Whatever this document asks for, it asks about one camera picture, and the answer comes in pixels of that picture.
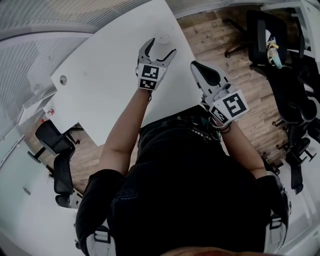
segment skin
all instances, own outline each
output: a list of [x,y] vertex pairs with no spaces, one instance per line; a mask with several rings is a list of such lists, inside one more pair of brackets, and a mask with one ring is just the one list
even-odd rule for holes
[[[104,144],[97,171],[112,169],[123,176],[129,171],[130,158],[146,113],[149,92],[137,89],[113,126]],[[256,179],[267,175],[262,158],[236,122],[228,133],[221,134],[229,155],[249,170]],[[169,251],[162,256],[267,256],[257,252],[232,252],[214,247],[188,247]]]

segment forearm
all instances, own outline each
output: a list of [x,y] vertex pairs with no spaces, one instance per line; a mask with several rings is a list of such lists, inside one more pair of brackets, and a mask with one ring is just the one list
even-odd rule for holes
[[127,173],[148,101],[149,91],[137,89],[106,139],[99,170],[113,169],[123,175]]
[[239,162],[247,170],[251,171],[256,178],[265,176],[264,162],[258,151],[241,131],[235,121],[230,125],[230,131],[221,134],[229,155]]

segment person's left arm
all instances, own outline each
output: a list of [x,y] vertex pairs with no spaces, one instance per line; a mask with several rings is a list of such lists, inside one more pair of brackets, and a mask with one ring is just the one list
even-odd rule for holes
[[137,89],[104,144],[98,170],[111,169],[125,176],[149,102],[149,91]]

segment wooden floor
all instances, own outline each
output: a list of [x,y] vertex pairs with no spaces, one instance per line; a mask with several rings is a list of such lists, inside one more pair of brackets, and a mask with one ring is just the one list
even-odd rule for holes
[[[257,10],[256,6],[227,7],[212,12],[202,12],[178,19],[184,35],[198,61],[207,61],[219,65],[232,79],[235,86],[242,90],[250,111],[237,120],[240,128],[250,139],[260,154],[266,153],[271,162],[278,164],[284,151],[276,145],[282,145],[287,137],[281,127],[272,125],[272,121],[280,118],[277,105],[268,81],[258,73],[249,69],[250,61],[246,50],[231,58],[225,58],[226,50],[235,48],[241,41],[241,33],[230,24],[224,24],[224,19],[232,19],[246,27],[246,11]],[[281,10],[272,14],[283,19],[289,30],[289,41],[297,40],[297,28],[291,16]],[[35,130],[40,125],[38,121],[26,133],[26,142],[36,152],[41,145],[35,137]],[[76,146],[75,154],[70,163],[74,187],[83,192],[88,178],[97,171],[97,165],[103,146],[96,146],[85,131],[74,132],[72,136],[81,141]],[[137,148],[135,148],[131,165],[135,163]],[[54,156],[48,152],[40,157],[44,164],[53,167]]]

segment person's right arm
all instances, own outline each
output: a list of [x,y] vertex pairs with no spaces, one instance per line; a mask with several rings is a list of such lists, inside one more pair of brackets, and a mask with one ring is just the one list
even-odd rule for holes
[[256,179],[267,176],[261,156],[235,121],[232,121],[230,131],[221,133],[221,136],[229,155],[233,159],[252,172]]

